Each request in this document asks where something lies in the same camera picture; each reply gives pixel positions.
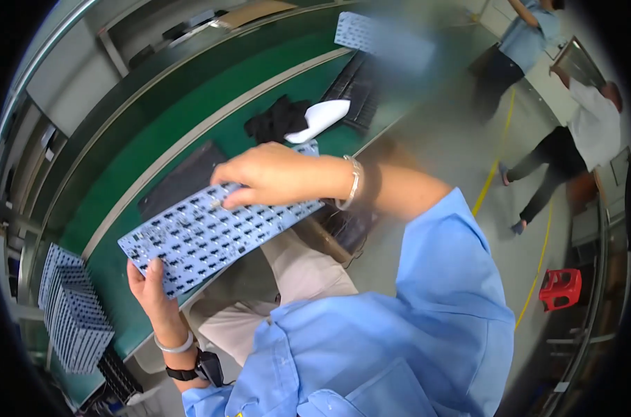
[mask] hand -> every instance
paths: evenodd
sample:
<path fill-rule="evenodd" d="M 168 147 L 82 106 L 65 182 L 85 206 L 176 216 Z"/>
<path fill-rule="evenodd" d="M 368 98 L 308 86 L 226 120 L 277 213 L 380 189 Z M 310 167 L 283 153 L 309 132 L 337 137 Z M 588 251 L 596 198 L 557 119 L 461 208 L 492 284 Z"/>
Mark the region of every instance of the hand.
<path fill-rule="evenodd" d="M 261 144 L 218 165 L 211 185 L 236 182 L 248 188 L 230 194 L 223 207 L 282 205 L 322 197 L 345 199 L 353 183 L 352 164 L 341 158 L 312 157 L 276 142 Z"/>
<path fill-rule="evenodd" d="M 163 291 L 163 263 L 159 258 L 149 263 L 146 278 L 130 259 L 126 270 L 130 291 L 149 316 L 154 329 L 169 326 L 175 320 L 179 320 L 177 299 L 168 300 Z"/>

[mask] yellow floor line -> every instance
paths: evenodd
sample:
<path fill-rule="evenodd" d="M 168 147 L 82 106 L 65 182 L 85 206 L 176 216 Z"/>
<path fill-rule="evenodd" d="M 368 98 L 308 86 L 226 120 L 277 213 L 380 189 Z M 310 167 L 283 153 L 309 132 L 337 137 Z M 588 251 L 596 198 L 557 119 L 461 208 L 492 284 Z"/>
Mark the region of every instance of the yellow floor line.
<path fill-rule="evenodd" d="M 487 195 L 487 191 L 489 190 L 489 186 L 492 183 L 492 179 L 494 179 L 494 175 L 496 174 L 496 167 L 498 165 L 498 161 L 503 156 L 503 148 L 505 147 L 506 141 L 508 140 L 508 129 L 510 128 L 510 119 L 512 118 L 512 109 L 514 108 L 514 105 L 515 105 L 515 88 L 512 88 L 512 96 L 510 98 L 510 110 L 508 110 L 508 118 L 506 119 L 506 129 L 503 130 L 503 137 L 501 137 L 501 144 L 498 150 L 498 157 L 494 160 L 494 163 L 492 164 L 492 169 L 489 171 L 489 175 L 487 175 L 487 181 L 485 181 L 484 187 L 482 187 L 482 191 L 480 192 L 480 195 L 478 196 L 478 199 L 476 200 L 476 204 L 473 206 L 473 210 L 471 210 L 471 213 L 473 213 L 473 217 L 476 217 L 478 215 L 478 210 L 480 210 L 480 206 L 482 205 L 482 202 L 485 196 Z"/>
<path fill-rule="evenodd" d="M 517 330 L 517 328 L 520 326 L 520 321 L 522 321 L 522 317 L 524 317 L 524 313 L 526 312 L 528 303 L 529 301 L 531 301 L 533 290 L 536 289 L 536 283 L 538 282 L 538 277 L 540 276 L 540 271 L 542 269 L 542 259 L 545 257 L 545 248 L 547 248 L 547 240 L 550 237 L 551 225 L 552 225 L 552 202 L 550 201 L 550 214 L 547 217 L 547 231 L 545 232 L 545 242 L 542 244 L 542 253 L 540 254 L 540 261 L 538 262 L 538 272 L 536 272 L 536 278 L 533 279 L 533 284 L 531 285 L 531 290 L 528 292 L 528 297 L 526 297 L 524 308 L 522 308 L 522 312 L 520 313 L 520 316 L 517 319 L 517 323 L 515 323 L 515 330 Z"/>

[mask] white shirt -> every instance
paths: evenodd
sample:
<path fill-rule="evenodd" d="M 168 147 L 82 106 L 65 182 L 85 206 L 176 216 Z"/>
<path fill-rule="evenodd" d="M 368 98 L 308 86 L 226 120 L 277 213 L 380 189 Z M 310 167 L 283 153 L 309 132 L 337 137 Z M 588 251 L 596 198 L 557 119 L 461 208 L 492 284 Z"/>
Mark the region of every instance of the white shirt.
<path fill-rule="evenodd" d="M 585 87 L 570 78 L 570 95 L 580 107 L 568 129 L 587 170 L 609 162 L 621 147 L 620 115 L 616 105 L 595 87 Z"/>

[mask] circuit board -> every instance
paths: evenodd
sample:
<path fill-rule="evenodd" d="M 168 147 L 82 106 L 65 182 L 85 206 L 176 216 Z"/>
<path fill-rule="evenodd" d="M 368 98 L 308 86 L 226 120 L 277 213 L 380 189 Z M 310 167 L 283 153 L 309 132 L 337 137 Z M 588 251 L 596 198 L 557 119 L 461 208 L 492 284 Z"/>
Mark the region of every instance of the circuit board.
<path fill-rule="evenodd" d="M 350 11 L 339 14 L 334 43 L 358 49 L 409 73 L 422 73 L 436 44 L 410 33 L 397 23 L 379 21 Z"/>
<path fill-rule="evenodd" d="M 72 252 L 68 252 L 62 247 L 51 244 L 47 251 L 47 257 L 44 260 L 44 268 L 42 270 L 42 279 L 40 280 L 40 291 L 37 296 L 37 306 L 44 310 L 47 303 L 47 292 L 51 286 L 51 280 L 57 266 L 84 266 L 84 261 Z"/>
<path fill-rule="evenodd" d="M 114 331 L 83 265 L 47 266 L 53 268 L 53 274 L 48 286 L 43 285 L 44 327 L 63 369 L 72 374 L 90 374 Z"/>
<path fill-rule="evenodd" d="M 315 140 L 294 147 L 318 155 Z M 142 274 L 149 261 L 163 261 L 163 289 L 177 297 L 320 209 L 315 200 L 292 205 L 221 207 L 240 184 L 210 186 L 154 216 L 120 238 L 123 252 Z"/>

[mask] black wrist strap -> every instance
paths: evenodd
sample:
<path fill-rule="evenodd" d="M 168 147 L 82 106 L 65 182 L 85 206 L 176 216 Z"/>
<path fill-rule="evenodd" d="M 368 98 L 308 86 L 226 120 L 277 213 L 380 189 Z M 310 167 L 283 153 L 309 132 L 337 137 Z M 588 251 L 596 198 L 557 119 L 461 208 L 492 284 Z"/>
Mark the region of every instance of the black wrist strap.
<path fill-rule="evenodd" d="M 195 378 L 199 378 L 195 369 L 191 370 L 181 370 L 181 369 L 172 369 L 169 367 L 165 367 L 165 371 L 167 371 L 167 376 L 170 378 L 178 379 L 179 381 L 192 381 Z"/>
<path fill-rule="evenodd" d="M 380 188 L 383 185 L 383 175 L 377 163 L 361 163 L 363 171 L 363 187 L 361 194 L 353 201 L 352 209 L 370 210 L 376 203 Z"/>
<path fill-rule="evenodd" d="M 170 378 L 179 381 L 191 381 L 200 378 L 211 382 L 216 387 L 223 386 L 223 369 L 218 355 L 213 352 L 202 352 L 199 348 L 193 369 L 181 370 L 166 366 L 165 371 Z"/>

